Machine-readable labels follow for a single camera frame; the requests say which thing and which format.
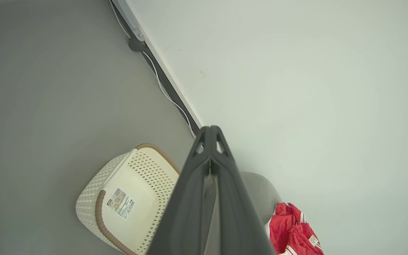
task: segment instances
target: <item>laundry basket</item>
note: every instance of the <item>laundry basket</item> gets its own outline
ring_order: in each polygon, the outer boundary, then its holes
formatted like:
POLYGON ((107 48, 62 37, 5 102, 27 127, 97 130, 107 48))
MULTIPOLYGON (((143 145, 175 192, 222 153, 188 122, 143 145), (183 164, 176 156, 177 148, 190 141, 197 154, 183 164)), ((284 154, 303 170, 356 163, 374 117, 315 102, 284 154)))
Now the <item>laundry basket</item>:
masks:
POLYGON ((179 169, 156 145, 141 144, 113 158, 76 202, 78 219, 127 255, 142 255, 157 230, 179 169))

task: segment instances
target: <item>white care label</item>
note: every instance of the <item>white care label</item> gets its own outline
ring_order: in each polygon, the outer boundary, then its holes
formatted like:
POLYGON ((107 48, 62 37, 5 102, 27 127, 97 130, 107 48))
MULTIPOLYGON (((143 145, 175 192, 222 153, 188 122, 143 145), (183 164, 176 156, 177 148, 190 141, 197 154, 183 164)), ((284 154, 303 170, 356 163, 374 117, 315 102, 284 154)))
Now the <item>white care label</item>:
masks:
POLYGON ((127 219, 130 216, 133 207, 135 207, 135 200, 131 199, 121 189, 117 189, 107 202, 108 207, 117 213, 121 218, 127 219))
POLYGON ((319 240, 312 234, 308 241, 313 245, 316 246, 319 240))

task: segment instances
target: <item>red and white clothing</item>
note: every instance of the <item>red and white clothing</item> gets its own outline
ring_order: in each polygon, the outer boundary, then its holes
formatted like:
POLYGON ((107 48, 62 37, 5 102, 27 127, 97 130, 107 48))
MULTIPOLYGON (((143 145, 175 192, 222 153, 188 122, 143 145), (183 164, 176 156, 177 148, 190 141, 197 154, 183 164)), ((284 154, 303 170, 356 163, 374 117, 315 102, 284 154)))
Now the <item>red and white clothing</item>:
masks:
POLYGON ((277 203, 272 218, 264 227, 277 254, 324 255, 305 215, 291 203, 277 203))

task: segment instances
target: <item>clothing tag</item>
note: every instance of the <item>clothing tag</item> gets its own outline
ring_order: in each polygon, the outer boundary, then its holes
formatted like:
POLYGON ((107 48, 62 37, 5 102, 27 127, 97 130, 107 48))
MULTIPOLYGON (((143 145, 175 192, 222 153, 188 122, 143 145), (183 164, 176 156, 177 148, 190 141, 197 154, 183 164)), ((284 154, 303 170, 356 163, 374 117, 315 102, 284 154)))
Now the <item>clothing tag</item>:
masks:
POLYGON ((316 246, 319 240, 312 234, 308 241, 313 245, 316 246))
POLYGON ((126 220, 135 206, 135 200, 118 188, 110 200, 108 200, 107 205, 121 218, 126 220))

